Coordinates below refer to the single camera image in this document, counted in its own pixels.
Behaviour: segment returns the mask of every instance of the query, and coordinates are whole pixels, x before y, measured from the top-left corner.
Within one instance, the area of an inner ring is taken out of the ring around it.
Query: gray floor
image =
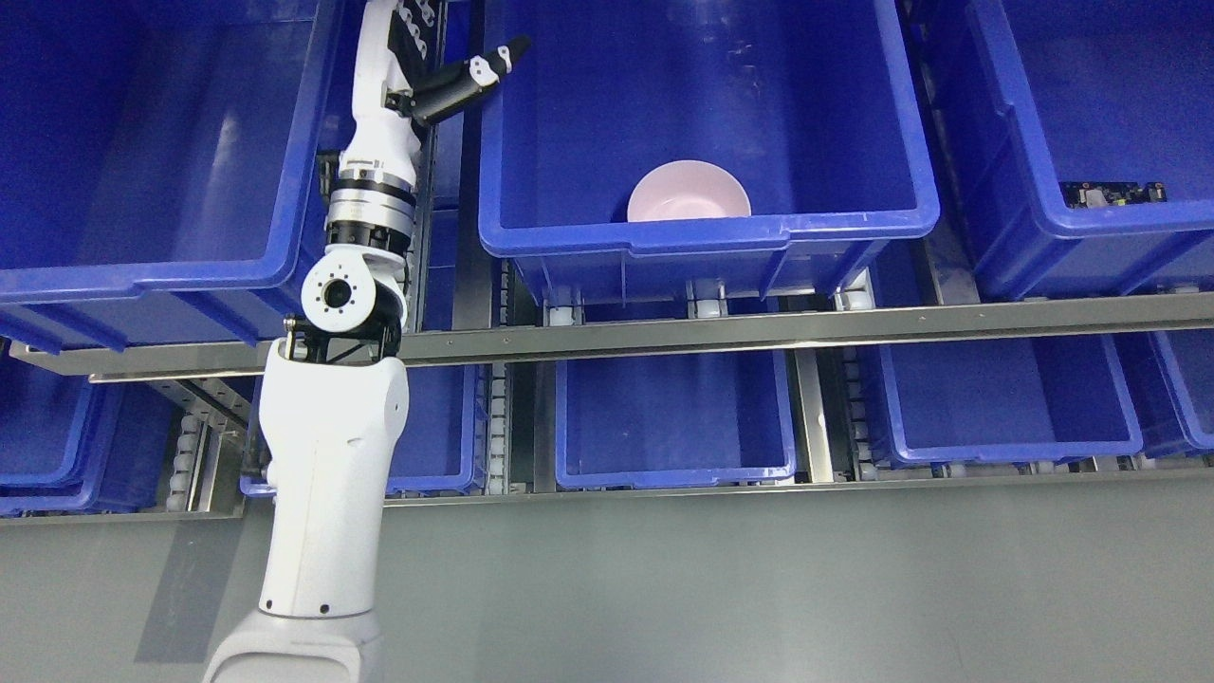
[[[1210,681],[1212,489],[395,510],[388,664],[410,682]],[[0,679],[197,681],[256,599],[270,510],[4,529]]]

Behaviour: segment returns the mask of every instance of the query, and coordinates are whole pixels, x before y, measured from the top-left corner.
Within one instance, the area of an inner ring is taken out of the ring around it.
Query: blue plastic bin
[[[45,457],[40,451],[72,451],[81,463],[79,477],[53,488],[0,486],[0,517],[27,512],[136,512],[157,503],[172,404],[140,385],[87,389],[90,400],[69,411],[70,428],[49,434],[53,440],[38,446],[0,443],[4,451],[19,449],[30,459]],[[34,421],[41,410],[27,404],[23,412]]]
[[[435,252],[444,252],[456,237],[456,212],[436,211],[432,226]],[[455,267],[431,267],[426,281],[422,326],[450,329]],[[487,400],[486,366],[409,369],[409,419],[396,444],[386,493],[467,494],[483,486]],[[240,490],[251,497],[274,495],[265,480],[249,477],[240,479]]]
[[[878,304],[918,302],[906,250],[870,273]],[[863,347],[860,363],[878,461],[1066,462],[1142,448],[1108,335]]]
[[[988,298],[1214,286],[1208,0],[920,0],[975,273]],[[1163,182],[1070,209],[1060,181]]]
[[[487,0],[487,44],[517,33],[533,46],[482,112],[480,229],[537,300],[833,291],[937,220],[894,0]],[[675,159],[733,173],[754,216],[625,222]]]
[[[323,245],[342,7],[0,2],[0,334],[51,353],[280,334]]]
[[[588,306],[588,321],[676,317],[679,304]],[[754,301],[731,311],[762,312]],[[783,353],[691,354],[556,365],[556,482],[675,489],[793,477]]]
[[[7,357],[0,345],[0,486],[56,486],[84,467],[70,439],[98,410],[102,392],[83,377],[61,377]]]
[[[1214,451],[1214,330],[1121,334],[1147,457]]]

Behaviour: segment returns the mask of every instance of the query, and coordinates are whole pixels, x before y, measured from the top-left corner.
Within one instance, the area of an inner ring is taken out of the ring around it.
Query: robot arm
[[[527,49],[425,72],[427,0],[370,0],[354,63],[353,140],[341,153],[325,255],[271,351],[261,426],[273,455],[273,536],[257,609],[216,649],[205,683],[381,681],[373,611],[384,489],[408,414],[396,358],[414,235],[419,127],[492,91]],[[334,338],[369,346],[369,366],[330,365]]]

